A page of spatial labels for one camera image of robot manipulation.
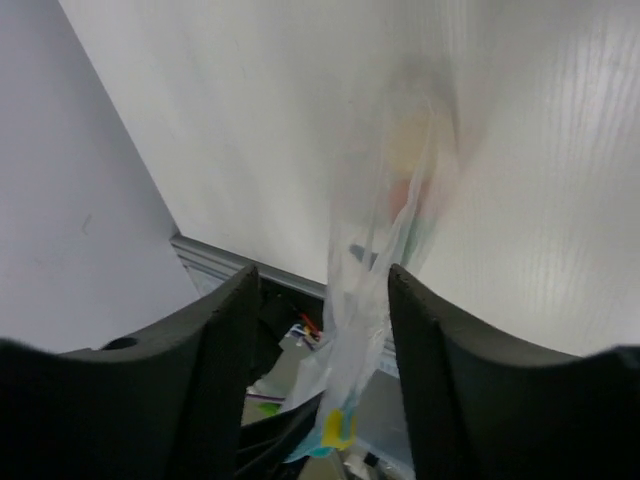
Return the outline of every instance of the red wire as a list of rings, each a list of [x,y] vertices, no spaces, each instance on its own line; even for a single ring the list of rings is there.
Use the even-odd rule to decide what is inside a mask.
[[[315,333],[316,335],[320,335],[320,330],[318,330],[318,327],[315,326],[315,324],[311,321],[311,319],[306,313],[301,313],[300,318],[304,320],[304,323],[307,324],[307,326],[311,329],[313,333]]]

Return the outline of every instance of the white wall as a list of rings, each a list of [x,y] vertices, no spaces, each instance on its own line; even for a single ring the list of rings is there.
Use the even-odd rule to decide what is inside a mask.
[[[194,300],[173,229],[59,4],[0,0],[0,336],[99,346]]]
[[[60,2],[182,233],[320,282],[354,79],[427,56],[465,168],[419,278],[548,347],[640,343],[637,0]]]

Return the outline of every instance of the plastic bag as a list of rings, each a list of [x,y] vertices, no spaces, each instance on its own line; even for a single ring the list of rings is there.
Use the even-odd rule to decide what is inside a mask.
[[[355,408],[390,333],[389,268],[421,268],[458,176],[452,109],[427,62],[367,73],[336,169],[323,343],[301,363],[283,409],[325,393],[291,460],[354,441]]]

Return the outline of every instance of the yellow tag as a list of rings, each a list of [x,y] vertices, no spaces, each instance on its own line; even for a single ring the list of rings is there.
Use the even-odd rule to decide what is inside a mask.
[[[336,409],[329,414],[327,421],[324,424],[324,430],[322,432],[321,445],[323,447],[333,447],[338,450],[344,450],[349,447],[356,439],[356,417],[351,417],[351,425],[349,426],[349,438],[343,439],[342,437],[342,421],[344,414],[342,411]]]

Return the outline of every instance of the screw hole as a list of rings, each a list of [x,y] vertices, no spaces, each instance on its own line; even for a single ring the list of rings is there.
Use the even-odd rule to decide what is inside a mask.
[[[102,350],[122,350],[124,348],[133,347],[137,344],[138,340],[133,337],[116,338],[102,347]]]

